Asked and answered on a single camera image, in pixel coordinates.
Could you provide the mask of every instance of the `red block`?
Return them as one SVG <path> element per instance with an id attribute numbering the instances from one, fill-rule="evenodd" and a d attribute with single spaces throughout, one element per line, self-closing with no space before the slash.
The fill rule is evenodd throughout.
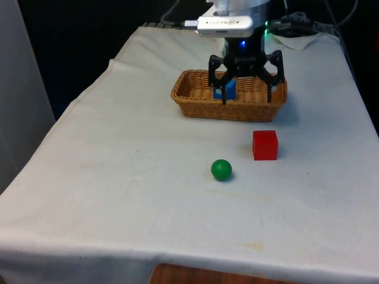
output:
<path id="1" fill-rule="evenodd" d="M 253 132 L 253 157 L 256 161 L 274 161 L 278 158 L 279 142 L 274 130 Z"/>

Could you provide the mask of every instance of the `blue block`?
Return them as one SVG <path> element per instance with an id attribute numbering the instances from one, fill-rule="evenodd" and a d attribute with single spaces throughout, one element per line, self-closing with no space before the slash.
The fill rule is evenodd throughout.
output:
<path id="1" fill-rule="evenodd" d="M 232 79 L 225 86 L 226 99 L 236 99 L 236 80 Z M 216 88 L 213 87 L 213 99 L 223 99 L 223 95 L 216 91 Z"/>

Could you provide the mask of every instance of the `wicker basket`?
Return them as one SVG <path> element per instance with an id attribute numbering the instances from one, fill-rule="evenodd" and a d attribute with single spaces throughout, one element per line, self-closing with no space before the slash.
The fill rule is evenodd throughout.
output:
<path id="1" fill-rule="evenodd" d="M 181 107 L 186 117 L 217 118 L 238 121 L 272 121 L 287 101 L 287 82 L 272 92 L 272 102 L 267 103 L 267 85 L 258 78 L 237 78 L 236 99 L 223 105 L 213 99 L 213 89 L 208 86 L 208 71 L 187 70 L 177 80 L 171 98 Z"/>

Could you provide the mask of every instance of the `white tablecloth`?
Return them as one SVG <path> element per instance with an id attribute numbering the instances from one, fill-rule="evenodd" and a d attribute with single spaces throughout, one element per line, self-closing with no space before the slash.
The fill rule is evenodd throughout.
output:
<path id="1" fill-rule="evenodd" d="M 217 52 L 139 28 L 0 196 L 12 283 L 147 283 L 174 263 L 308 283 L 379 283 L 379 143 L 339 44 L 282 49 L 289 100 L 269 124 L 185 118 L 179 74 Z M 276 130 L 276 162 L 252 160 Z M 213 161 L 235 177 L 216 182 Z"/>

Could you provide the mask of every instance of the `green ball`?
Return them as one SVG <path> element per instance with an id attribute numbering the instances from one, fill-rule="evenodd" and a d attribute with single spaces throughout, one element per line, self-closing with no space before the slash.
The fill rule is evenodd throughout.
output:
<path id="1" fill-rule="evenodd" d="M 224 181 L 232 175 L 232 165 L 225 160 L 217 160 L 211 167 L 212 175 L 219 181 Z"/>

